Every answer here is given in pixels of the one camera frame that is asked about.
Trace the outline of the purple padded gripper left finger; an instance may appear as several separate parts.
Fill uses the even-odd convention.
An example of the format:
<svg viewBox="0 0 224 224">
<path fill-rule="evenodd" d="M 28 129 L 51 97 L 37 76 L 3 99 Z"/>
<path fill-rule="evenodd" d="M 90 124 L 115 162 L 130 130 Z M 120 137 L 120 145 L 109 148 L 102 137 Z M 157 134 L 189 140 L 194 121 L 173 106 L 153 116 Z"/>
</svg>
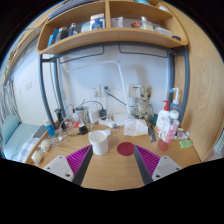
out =
<svg viewBox="0 0 224 224">
<path fill-rule="evenodd" d="M 44 167 L 44 170 L 81 185 L 92 155 L 92 146 L 89 145 L 68 156 L 57 156 Z"/>
</svg>

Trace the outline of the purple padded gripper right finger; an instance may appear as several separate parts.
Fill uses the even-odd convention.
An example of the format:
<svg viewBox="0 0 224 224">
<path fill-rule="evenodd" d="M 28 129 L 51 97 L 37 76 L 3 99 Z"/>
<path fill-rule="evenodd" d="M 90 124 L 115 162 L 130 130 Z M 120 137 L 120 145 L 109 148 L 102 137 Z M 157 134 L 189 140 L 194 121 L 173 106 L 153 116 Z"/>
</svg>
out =
<svg viewBox="0 0 224 224">
<path fill-rule="evenodd" d="M 160 157 L 137 145 L 134 146 L 134 157 L 145 185 L 181 170 L 170 157 Z"/>
</svg>

